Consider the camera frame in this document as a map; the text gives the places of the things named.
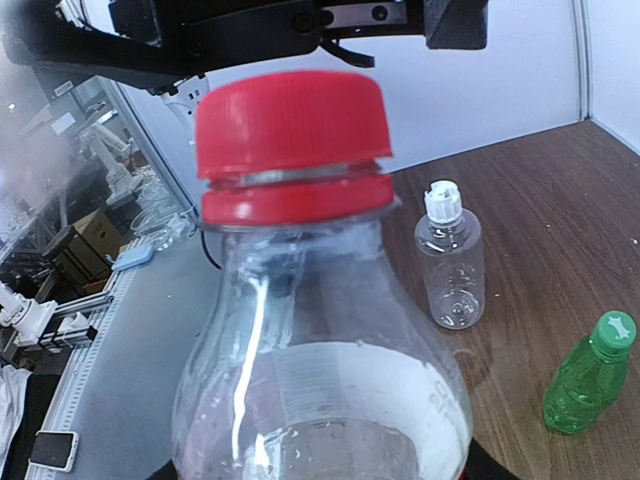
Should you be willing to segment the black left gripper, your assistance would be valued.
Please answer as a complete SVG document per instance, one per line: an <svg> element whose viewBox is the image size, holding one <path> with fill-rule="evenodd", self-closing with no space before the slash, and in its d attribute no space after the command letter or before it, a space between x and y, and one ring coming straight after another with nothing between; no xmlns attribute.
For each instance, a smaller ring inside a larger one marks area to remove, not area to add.
<svg viewBox="0 0 640 480"><path fill-rule="evenodd" d="M110 1L113 31L89 18L85 1L4 1L1 45L30 67L99 75L146 90L193 76L322 48L370 68L340 43L422 35L422 1Z"/></svg>

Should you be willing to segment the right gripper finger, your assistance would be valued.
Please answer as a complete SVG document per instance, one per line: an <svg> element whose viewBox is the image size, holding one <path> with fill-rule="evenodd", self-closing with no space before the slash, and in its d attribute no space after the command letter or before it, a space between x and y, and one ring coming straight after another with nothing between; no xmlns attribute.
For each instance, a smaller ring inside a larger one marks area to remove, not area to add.
<svg viewBox="0 0 640 480"><path fill-rule="evenodd" d="M464 469L465 480L519 480L473 439Z"/></svg>

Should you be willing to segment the red label cola bottle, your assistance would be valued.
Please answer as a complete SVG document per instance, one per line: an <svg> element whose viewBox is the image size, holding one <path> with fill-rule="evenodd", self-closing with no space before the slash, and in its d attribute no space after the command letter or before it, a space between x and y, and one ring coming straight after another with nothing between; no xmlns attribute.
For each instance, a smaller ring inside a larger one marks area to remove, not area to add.
<svg viewBox="0 0 640 480"><path fill-rule="evenodd" d="M213 314L172 417L181 479L459 479L472 438L450 350L395 275L387 175L217 181Z"/></svg>

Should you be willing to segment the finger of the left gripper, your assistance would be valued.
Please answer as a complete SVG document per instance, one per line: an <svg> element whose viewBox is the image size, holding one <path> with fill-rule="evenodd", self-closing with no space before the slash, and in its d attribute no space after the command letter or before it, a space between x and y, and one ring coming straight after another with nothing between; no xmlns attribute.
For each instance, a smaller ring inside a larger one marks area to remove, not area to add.
<svg viewBox="0 0 640 480"><path fill-rule="evenodd" d="M487 0L423 2L424 36L431 50L482 50L487 46Z"/></svg>

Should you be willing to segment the red bottle cap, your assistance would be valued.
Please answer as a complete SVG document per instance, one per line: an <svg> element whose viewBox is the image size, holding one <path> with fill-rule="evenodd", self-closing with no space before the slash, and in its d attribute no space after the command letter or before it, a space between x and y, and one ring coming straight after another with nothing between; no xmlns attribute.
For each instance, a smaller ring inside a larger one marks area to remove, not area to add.
<svg viewBox="0 0 640 480"><path fill-rule="evenodd" d="M343 71L282 72L220 87L197 108L195 145L203 181L392 154L379 85Z"/></svg>

